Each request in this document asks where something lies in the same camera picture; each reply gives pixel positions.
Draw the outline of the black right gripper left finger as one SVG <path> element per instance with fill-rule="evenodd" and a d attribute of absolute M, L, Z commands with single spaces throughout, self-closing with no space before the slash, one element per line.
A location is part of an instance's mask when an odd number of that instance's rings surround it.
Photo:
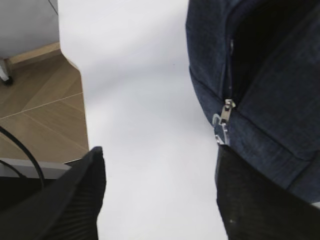
<path fill-rule="evenodd" d="M 97 240 L 106 190 L 100 146 L 44 190 L 0 215 L 2 240 Z"/>

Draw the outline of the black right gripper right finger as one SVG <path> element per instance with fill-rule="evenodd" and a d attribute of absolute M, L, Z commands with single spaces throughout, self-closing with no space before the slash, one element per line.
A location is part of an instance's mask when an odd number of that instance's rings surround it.
<path fill-rule="evenodd" d="M 273 183 L 227 145 L 218 147 L 215 184 L 229 240 L 320 238 L 320 210 Z"/>

